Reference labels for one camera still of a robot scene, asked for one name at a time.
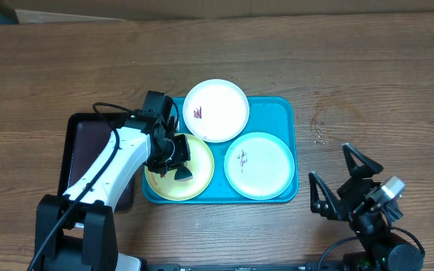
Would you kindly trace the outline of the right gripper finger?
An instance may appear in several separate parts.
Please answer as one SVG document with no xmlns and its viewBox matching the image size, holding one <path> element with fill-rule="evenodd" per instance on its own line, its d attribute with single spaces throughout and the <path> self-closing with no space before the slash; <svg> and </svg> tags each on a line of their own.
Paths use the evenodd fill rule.
<svg viewBox="0 0 434 271">
<path fill-rule="evenodd" d="M 328 220 L 341 221 L 342 211 L 338 198 L 315 171 L 309 173 L 310 210 Z"/>
<path fill-rule="evenodd" d="M 344 143 L 342 148 L 348 172 L 352 179 L 371 178 L 384 170 L 381 164 L 360 153 L 351 144 Z"/>
</svg>

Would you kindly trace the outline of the green and pink sponge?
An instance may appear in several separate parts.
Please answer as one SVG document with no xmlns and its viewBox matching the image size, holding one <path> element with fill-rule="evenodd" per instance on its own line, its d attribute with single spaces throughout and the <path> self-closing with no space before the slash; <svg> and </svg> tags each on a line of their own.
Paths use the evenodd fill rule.
<svg viewBox="0 0 434 271">
<path fill-rule="evenodd" d="M 180 166 L 176 169 L 174 180 L 175 181 L 190 181 L 193 178 L 193 175 L 186 166 Z"/>
</svg>

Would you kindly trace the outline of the yellow-green plate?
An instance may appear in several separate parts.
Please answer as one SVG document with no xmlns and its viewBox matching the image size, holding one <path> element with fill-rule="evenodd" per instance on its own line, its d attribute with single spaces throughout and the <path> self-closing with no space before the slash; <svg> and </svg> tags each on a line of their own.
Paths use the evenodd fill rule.
<svg viewBox="0 0 434 271">
<path fill-rule="evenodd" d="M 206 142 L 198 137 L 185 134 L 190 148 L 190 160 L 184 162 L 191 176 L 184 172 L 184 179 L 177 180 L 178 169 L 172 169 L 165 175 L 149 172 L 144 168 L 142 176 L 142 192 L 152 202 L 182 202 L 193 199 L 209 186 L 215 162 L 212 151 Z"/>
</svg>

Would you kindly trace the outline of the white plate with red stain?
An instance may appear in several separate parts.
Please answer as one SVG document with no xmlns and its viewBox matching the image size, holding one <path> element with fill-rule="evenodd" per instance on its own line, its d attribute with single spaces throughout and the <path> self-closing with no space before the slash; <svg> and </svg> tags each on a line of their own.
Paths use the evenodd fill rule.
<svg viewBox="0 0 434 271">
<path fill-rule="evenodd" d="M 244 130 L 250 106 L 245 93 L 236 84 L 210 79 L 189 91 L 182 114 L 191 134 L 205 142 L 222 143 Z"/>
</svg>

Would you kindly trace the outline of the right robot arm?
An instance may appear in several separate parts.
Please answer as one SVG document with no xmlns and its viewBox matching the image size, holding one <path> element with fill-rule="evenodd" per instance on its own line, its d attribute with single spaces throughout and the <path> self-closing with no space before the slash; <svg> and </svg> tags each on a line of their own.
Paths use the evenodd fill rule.
<svg viewBox="0 0 434 271">
<path fill-rule="evenodd" d="M 374 181 L 372 177 L 383 171 L 382 165 L 348 143 L 342 144 L 342 149 L 350 178 L 333 193 L 316 172 L 310 172 L 310 210 L 330 221 L 348 223 L 355 236 L 331 245 L 307 268 L 421 270 L 426 254 L 423 245 L 412 233 L 393 226 L 403 216 L 397 199 L 405 191 L 405 182 L 396 176 L 385 182 Z M 326 261 L 331 251 L 354 240 L 363 251 L 345 254 L 334 263 Z"/>
</svg>

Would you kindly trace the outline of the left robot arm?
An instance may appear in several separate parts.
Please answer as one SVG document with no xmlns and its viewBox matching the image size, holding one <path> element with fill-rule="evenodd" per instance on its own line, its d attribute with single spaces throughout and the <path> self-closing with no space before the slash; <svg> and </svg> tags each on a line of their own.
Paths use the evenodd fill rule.
<svg viewBox="0 0 434 271">
<path fill-rule="evenodd" d="M 119 252 L 114 212 L 130 179 L 141 166 L 176 181 L 192 178 L 191 152 L 179 135 L 177 105 L 164 93 L 149 91 L 142 108 L 122 108 L 108 124 L 106 146 L 81 178 L 62 195 L 45 195 L 38 204 L 35 253 L 30 270 L 141 270 L 137 257 Z"/>
</svg>

